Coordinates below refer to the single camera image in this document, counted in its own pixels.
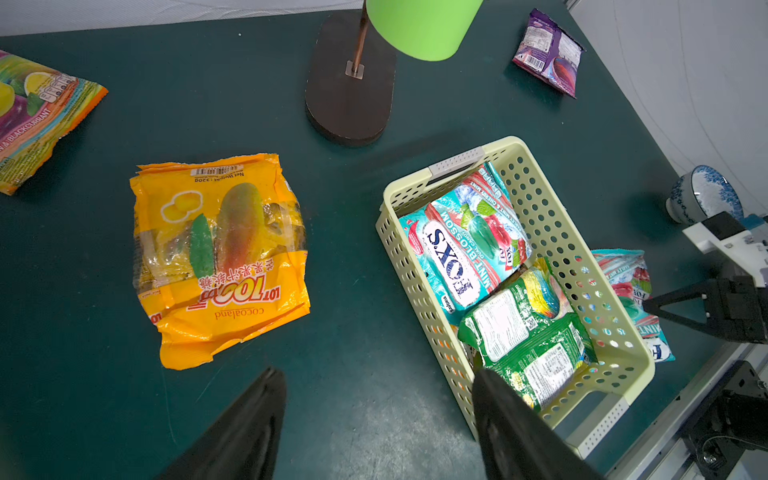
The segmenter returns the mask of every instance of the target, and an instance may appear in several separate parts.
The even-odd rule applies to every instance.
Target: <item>snack bag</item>
[[[578,369],[595,361],[592,345],[584,343],[585,334],[579,326],[578,315],[567,313],[496,362],[487,357],[485,337],[479,329],[471,336],[464,336],[462,341],[476,342],[469,345],[480,352],[482,368],[498,373],[538,412],[568,384]],[[471,329],[472,324],[468,323],[468,327]]]
[[[576,71],[583,51],[558,24],[534,8],[512,62],[576,98]]]
[[[484,299],[531,256],[509,192],[486,163],[443,197],[400,218],[448,320]]]
[[[634,321],[651,356],[656,362],[671,362],[675,358],[667,337],[661,331],[659,317],[643,311],[643,300],[650,298],[650,276],[643,254],[643,250],[621,248],[592,250],[592,255]]]
[[[538,258],[517,280],[503,283],[498,292],[465,316],[458,338],[480,345],[486,363],[497,362],[518,344],[572,312],[546,260]]]
[[[97,83],[0,50],[0,192],[13,195],[106,94]]]
[[[310,312],[306,231],[277,155],[139,167],[134,286],[188,369]]]

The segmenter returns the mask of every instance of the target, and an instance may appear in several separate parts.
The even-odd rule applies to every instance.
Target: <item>green lamp shade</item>
[[[366,0],[368,17],[393,47],[419,60],[458,50],[482,0]]]

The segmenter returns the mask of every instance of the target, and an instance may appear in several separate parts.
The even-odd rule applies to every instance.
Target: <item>white wall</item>
[[[675,170],[710,165],[768,213],[766,0],[581,0],[571,14]]]
[[[361,8],[362,0],[2,0],[0,36]]]

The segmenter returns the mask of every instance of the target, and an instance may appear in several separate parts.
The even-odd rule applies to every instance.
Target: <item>lamp base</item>
[[[360,13],[336,12],[320,27],[310,75],[306,80],[306,115],[324,137],[348,147],[376,141],[392,110],[396,50],[373,25],[356,74],[352,64],[360,31]]]

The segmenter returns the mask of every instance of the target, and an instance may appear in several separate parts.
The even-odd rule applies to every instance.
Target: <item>basket handle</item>
[[[483,155],[485,155],[485,151],[482,147],[477,147],[430,165],[429,173],[432,174],[432,178],[427,184],[433,184],[459,171],[474,167],[483,158]]]

